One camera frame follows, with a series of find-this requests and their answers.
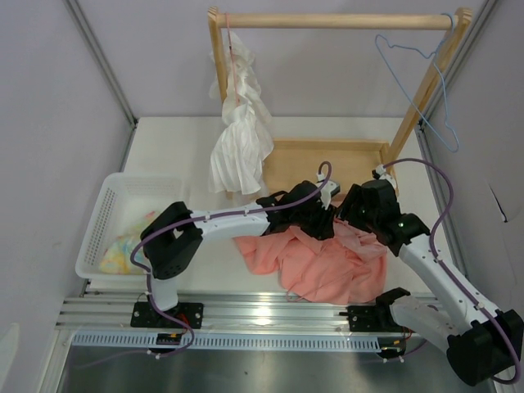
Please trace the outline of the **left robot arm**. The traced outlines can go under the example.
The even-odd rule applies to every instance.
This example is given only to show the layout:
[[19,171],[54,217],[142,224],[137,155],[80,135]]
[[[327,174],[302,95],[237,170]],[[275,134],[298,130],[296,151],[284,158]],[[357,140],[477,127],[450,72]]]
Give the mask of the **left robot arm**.
[[182,305],[177,277],[206,241],[262,237],[297,227],[325,240],[334,235],[332,197],[340,186],[331,180],[304,181],[291,191],[275,192],[239,208],[200,212],[184,202],[171,204],[142,231],[132,264],[147,273],[147,301],[133,307],[134,328],[199,328],[202,308]]

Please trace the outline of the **white garment on hanger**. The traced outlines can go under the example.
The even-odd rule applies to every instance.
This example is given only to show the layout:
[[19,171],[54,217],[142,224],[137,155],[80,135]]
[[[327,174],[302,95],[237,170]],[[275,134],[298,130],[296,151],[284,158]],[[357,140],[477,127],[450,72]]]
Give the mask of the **white garment on hanger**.
[[225,39],[228,87],[222,104],[224,131],[210,153],[208,188],[211,192],[250,195],[264,186],[263,165],[273,151],[272,116],[261,100],[255,76],[255,54],[231,32],[241,105],[235,107],[231,89],[228,40]]

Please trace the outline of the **pink skirt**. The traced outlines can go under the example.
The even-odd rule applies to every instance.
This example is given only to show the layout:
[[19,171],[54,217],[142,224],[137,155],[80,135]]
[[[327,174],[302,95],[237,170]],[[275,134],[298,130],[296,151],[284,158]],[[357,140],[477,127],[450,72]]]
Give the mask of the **pink skirt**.
[[386,284],[387,248],[339,219],[333,230],[334,237],[323,241],[296,226],[234,241],[251,273],[277,274],[281,287],[301,299],[334,305],[374,300]]

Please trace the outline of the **pastel floral cloth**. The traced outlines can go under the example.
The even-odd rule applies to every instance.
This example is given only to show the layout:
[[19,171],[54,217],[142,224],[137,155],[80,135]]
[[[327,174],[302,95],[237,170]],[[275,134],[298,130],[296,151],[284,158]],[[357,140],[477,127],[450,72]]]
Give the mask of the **pastel floral cloth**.
[[106,249],[99,269],[105,274],[138,275],[143,269],[133,264],[130,256],[134,248],[141,241],[141,233],[160,214],[159,211],[151,211],[142,218],[135,220],[124,232],[119,235]]

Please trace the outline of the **white plastic basket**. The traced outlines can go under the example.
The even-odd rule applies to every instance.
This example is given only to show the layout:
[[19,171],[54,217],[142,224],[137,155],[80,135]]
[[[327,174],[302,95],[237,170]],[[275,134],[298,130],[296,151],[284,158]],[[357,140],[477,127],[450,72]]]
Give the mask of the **white plastic basket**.
[[106,251],[120,238],[141,232],[175,201],[189,197],[189,187],[173,175],[114,173],[103,182],[75,264],[81,278],[116,282],[142,282],[144,272],[121,264],[104,264]]

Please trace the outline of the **pink wire hanger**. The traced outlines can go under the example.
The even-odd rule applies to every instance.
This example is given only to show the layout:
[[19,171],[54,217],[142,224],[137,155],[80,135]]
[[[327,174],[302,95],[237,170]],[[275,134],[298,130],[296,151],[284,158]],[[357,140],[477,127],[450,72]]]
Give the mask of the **pink wire hanger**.
[[296,293],[294,293],[292,291],[287,291],[285,293],[285,300],[287,302],[290,302],[290,303],[297,303],[297,302],[303,301],[304,297],[303,296],[299,296],[299,295],[297,295]]

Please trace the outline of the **pink hanger with white garment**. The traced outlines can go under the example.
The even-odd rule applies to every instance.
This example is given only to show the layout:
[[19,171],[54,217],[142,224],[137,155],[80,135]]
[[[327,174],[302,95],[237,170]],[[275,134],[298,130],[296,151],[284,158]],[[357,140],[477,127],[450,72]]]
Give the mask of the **pink hanger with white garment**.
[[238,87],[237,87],[237,67],[235,63],[235,57],[233,53],[233,40],[231,35],[231,28],[230,28],[230,17],[229,14],[226,12],[224,13],[224,18],[226,21],[226,33],[227,33],[227,40],[228,40],[228,55],[230,60],[230,75],[231,75],[231,83],[232,86],[232,92],[233,92],[233,98],[235,107],[239,107],[241,105],[240,103],[240,97],[238,94]]

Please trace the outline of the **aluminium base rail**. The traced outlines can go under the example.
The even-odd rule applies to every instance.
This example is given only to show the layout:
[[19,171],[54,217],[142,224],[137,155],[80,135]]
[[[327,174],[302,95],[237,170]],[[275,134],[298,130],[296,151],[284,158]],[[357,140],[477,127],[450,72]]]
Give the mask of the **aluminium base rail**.
[[90,291],[64,300],[56,328],[77,345],[178,349],[408,352],[421,336],[383,327],[371,305],[290,302],[278,293],[184,294],[173,322],[144,295]]

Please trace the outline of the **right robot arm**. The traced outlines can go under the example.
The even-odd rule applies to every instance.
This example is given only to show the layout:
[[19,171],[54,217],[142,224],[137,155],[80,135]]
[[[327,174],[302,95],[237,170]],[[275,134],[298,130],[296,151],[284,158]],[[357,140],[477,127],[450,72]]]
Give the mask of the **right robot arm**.
[[406,327],[442,351],[467,385],[493,379],[514,368],[513,384],[522,375],[523,320],[502,311],[478,291],[436,249],[429,228],[415,214],[404,214],[390,182],[380,179],[353,185],[337,210],[338,219],[376,236],[431,290],[443,310],[423,305],[398,288],[382,296],[374,321],[383,330]]

